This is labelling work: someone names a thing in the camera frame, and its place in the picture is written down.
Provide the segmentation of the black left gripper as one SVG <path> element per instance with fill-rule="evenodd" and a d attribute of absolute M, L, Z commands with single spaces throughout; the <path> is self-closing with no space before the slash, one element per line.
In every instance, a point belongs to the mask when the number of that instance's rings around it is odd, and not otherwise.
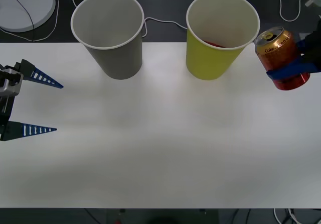
<path fill-rule="evenodd" d="M 22 59 L 15 64 L 15 70 L 23 75 L 23 80 L 62 89 L 64 86 L 39 70 L 29 61 Z M 13 109 L 13 97 L 1 97 L 1 141 L 46 134 L 56 131 L 56 128 L 24 124 L 9 121 Z"/>

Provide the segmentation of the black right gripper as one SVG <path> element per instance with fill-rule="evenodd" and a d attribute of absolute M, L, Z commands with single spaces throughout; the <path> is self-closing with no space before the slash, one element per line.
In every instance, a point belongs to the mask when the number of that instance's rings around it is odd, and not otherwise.
<path fill-rule="evenodd" d="M 283 80 L 302 73 L 310 73 L 311 64 L 320 71 L 320 20 L 311 34 L 296 42 L 296 47 L 301 56 L 284 67 L 267 71 L 266 74 L 270 79 Z"/>

